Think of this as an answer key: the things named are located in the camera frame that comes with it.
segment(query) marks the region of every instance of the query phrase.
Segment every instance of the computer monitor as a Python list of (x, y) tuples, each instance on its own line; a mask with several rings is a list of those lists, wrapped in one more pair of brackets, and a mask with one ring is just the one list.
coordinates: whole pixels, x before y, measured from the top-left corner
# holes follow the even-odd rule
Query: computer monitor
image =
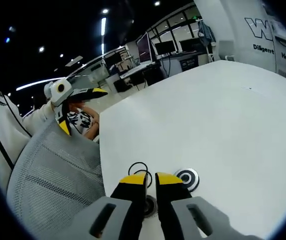
[(179, 43), (181, 44), (183, 52), (207, 52), (206, 48), (204, 47), (199, 38), (191, 38), (188, 40), (180, 41)]
[(141, 64), (152, 62), (152, 53), (148, 33), (145, 33), (140, 40), (137, 41), (138, 58)]
[(158, 55), (169, 54), (176, 51), (173, 41), (164, 41), (156, 43), (155, 48)]
[(108, 69), (114, 64), (118, 64), (119, 62), (122, 62), (121, 55), (118, 52), (116, 52), (112, 56), (105, 58), (104, 60), (105, 60), (105, 63)]

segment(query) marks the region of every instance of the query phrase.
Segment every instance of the floor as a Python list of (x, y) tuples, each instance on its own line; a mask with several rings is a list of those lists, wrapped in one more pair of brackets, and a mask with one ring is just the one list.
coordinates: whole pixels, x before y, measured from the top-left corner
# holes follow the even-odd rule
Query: floor
[(101, 88), (108, 92), (108, 95), (92, 99), (91, 101), (87, 102), (86, 105), (92, 109), (94, 109), (99, 114), (103, 112), (105, 109), (108, 109), (114, 104), (117, 104), (123, 99), (126, 99), (127, 97), (137, 93), (139, 90), (142, 90), (144, 88), (144, 83), (139, 84), (137, 86), (134, 86), (130, 88), (129, 90), (125, 92), (119, 92), (117, 94), (111, 93), (110, 88), (108, 85), (104, 85)]

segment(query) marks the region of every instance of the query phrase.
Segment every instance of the black ceiling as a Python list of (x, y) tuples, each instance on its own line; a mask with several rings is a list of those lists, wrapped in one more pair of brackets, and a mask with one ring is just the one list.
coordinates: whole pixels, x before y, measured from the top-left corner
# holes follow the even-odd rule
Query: black ceiling
[[(101, 18), (106, 17), (105, 51), (135, 40), (174, 10), (193, 0), (38, 0), (0, 2), (0, 91), (20, 105), (37, 88), (15, 93), (19, 86), (64, 77), (101, 54)], [(109, 9), (104, 15), (102, 10)], [(39, 53), (39, 47), (45, 51)]]

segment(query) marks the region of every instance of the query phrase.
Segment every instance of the black and white target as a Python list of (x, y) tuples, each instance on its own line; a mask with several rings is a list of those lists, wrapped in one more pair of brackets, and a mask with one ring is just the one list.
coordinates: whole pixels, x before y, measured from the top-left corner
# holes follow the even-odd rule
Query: black and white target
[(197, 189), (200, 183), (197, 171), (192, 168), (181, 168), (174, 175), (183, 181), (183, 187), (188, 189), (189, 192)]

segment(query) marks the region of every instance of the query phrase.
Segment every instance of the white table surface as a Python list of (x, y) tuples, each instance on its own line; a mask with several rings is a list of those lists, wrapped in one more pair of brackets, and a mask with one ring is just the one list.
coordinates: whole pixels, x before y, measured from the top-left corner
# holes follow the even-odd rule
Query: white table surface
[[(155, 172), (195, 169), (201, 196), (243, 235), (267, 239), (286, 220), (286, 79), (217, 61), (158, 82), (100, 115), (110, 196), (134, 162)], [(155, 181), (147, 193), (156, 196)], [(158, 217), (140, 240), (164, 239)]]

